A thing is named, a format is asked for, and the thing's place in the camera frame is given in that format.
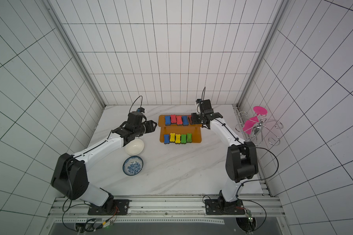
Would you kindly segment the orange two-tier shelf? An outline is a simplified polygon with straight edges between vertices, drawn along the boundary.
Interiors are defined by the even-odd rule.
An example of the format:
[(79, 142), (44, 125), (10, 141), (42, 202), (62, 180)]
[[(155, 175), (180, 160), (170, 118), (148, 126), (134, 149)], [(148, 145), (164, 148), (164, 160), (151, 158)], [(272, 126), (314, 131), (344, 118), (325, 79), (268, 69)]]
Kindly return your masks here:
[(165, 122), (165, 117), (166, 115), (160, 115), (158, 118), (158, 126), (160, 127), (159, 141), (161, 143), (164, 143), (164, 135), (170, 134), (170, 133), (176, 133), (176, 134), (191, 133), (192, 143), (202, 142), (201, 125), (188, 125), (188, 126), (179, 125), (178, 126), (176, 124), (171, 124), (167, 126)]

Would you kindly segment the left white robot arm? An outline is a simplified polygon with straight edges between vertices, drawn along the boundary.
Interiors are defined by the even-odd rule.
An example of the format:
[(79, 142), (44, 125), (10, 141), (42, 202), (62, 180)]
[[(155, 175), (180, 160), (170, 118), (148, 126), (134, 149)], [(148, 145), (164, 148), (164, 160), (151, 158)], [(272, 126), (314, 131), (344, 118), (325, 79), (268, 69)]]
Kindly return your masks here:
[(51, 186), (71, 201), (80, 199), (98, 207), (110, 206), (111, 194), (91, 184), (87, 172), (108, 154), (125, 147), (135, 138), (155, 132), (156, 127), (155, 121), (147, 120), (143, 108), (130, 112), (127, 121), (111, 130), (105, 139), (80, 152), (62, 154), (58, 158)]

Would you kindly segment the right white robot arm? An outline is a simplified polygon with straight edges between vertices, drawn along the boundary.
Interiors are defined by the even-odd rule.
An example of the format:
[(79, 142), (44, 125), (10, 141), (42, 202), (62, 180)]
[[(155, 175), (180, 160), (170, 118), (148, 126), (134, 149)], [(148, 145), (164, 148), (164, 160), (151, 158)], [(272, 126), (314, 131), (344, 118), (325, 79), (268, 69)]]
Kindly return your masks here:
[(254, 182), (258, 174), (257, 147), (245, 142), (227, 125), (223, 116), (215, 112), (210, 100), (196, 100), (197, 112), (191, 114), (192, 124), (213, 131), (227, 145), (226, 173), (228, 180), (219, 192), (218, 205), (221, 209), (233, 207), (239, 203), (238, 196), (246, 183)]

